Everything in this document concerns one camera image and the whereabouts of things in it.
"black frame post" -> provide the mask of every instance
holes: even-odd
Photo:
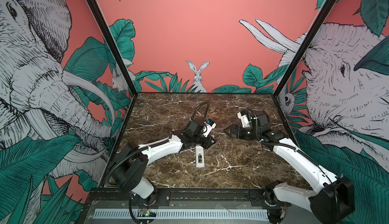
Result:
[[[301,46],[297,50],[296,54],[294,55],[293,60],[291,61],[284,76],[282,77],[280,84],[275,89],[274,94],[273,94],[275,97],[278,97],[278,95],[280,95],[281,90],[288,82],[289,77],[292,75],[292,73],[293,73],[294,69],[296,68],[296,66],[298,65],[298,63],[301,61],[301,58],[303,57],[305,51],[308,49],[312,40],[315,38],[316,33],[318,32],[321,25],[324,23],[324,20],[328,16],[328,13],[332,9],[335,2],[336,2],[336,0],[325,0],[322,8],[320,9],[319,13],[317,14],[317,16],[315,18],[315,21],[313,22],[312,26],[310,27],[306,37],[304,38],[303,42],[301,43]]]
[[[112,52],[112,55],[114,56],[114,59],[116,63],[118,63],[118,66],[120,68],[120,71],[122,72],[124,79],[126,80],[128,86],[129,86],[129,91],[133,96],[137,95],[138,92],[135,89],[134,84],[132,83],[131,78],[128,75],[128,71],[126,66],[124,65],[123,59],[120,55],[120,51],[118,47],[116,46],[116,43],[111,35],[111,31],[109,30],[109,27],[107,23],[105,22],[105,18],[100,10],[100,7],[97,3],[96,0],[86,0],[86,2],[89,5],[89,8],[92,11],[93,16],[95,17],[95,20],[100,27],[101,32],[103,33],[104,39],[108,44],[109,49]]]

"white tusk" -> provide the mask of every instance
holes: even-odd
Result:
[[[64,70],[62,74],[62,81],[66,85],[72,85],[72,86],[78,86],[82,89],[88,90],[90,92],[93,92],[94,94],[98,95],[101,99],[104,100],[104,102],[108,105],[109,110],[111,111],[112,115],[112,125],[115,122],[115,110],[114,107],[111,104],[111,101],[107,97],[107,95],[104,94],[97,86],[93,85],[87,80],[84,80],[83,78],[80,78],[79,76],[76,76],[69,71]]]
[[[44,139],[50,140],[58,137],[47,122],[41,109],[32,109],[24,113],[31,127]]]
[[[270,38],[266,37],[262,32],[260,32],[256,27],[251,25],[245,20],[239,21],[242,25],[244,25],[251,34],[254,35],[254,37],[260,42],[262,45],[267,47],[268,49],[271,49],[275,52],[279,52],[280,54],[284,54],[287,51],[287,48],[279,44],[278,42],[274,42]]]
[[[287,49],[293,51],[293,52],[297,52],[298,48],[300,47],[300,44],[296,43],[296,42],[293,42],[292,40],[290,40],[289,38],[285,37],[279,30],[277,30],[276,28],[274,28],[272,25],[264,22],[264,21],[261,21],[261,20],[258,20],[256,19],[255,20],[267,33],[269,33],[269,35],[274,38],[274,40],[276,40],[277,42],[279,42],[279,44],[281,44],[282,46],[286,47]]]
[[[104,152],[105,150],[95,154],[85,154],[72,149],[68,154],[65,155],[64,159],[72,163],[88,163],[98,159]]]

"rabbit illustration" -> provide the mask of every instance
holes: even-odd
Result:
[[[191,62],[191,61],[186,61],[188,63],[188,66],[189,68],[194,71],[194,82],[193,82],[193,88],[197,87],[197,89],[195,89],[193,92],[207,92],[207,90],[203,87],[203,85],[201,84],[201,81],[203,80],[203,77],[201,76],[201,71],[205,68],[207,68],[207,66],[209,65],[209,61],[207,62],[204,62],[201,66],[200,66],[200,69],[197,70],[196,68],[196,65]]]

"brown marble surface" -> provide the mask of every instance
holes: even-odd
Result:
[[[270,95],[139,94],[118,151],[129,142],[146,144],[168,137],[172,129],[187,125],[205,101],[210,103],[208,118],[216,123],[211,134],[217,141],[204,151],[205,168],[196,168],[195,150],[190,149],[153,162],[145,177],[157,187],[170,188],[263,188],[275,180],[309,188],[284,159],[258,142],[223,133],[230,124],[240,124],[236,114],[246,107],[265,111],[272,128],[285,132]]]

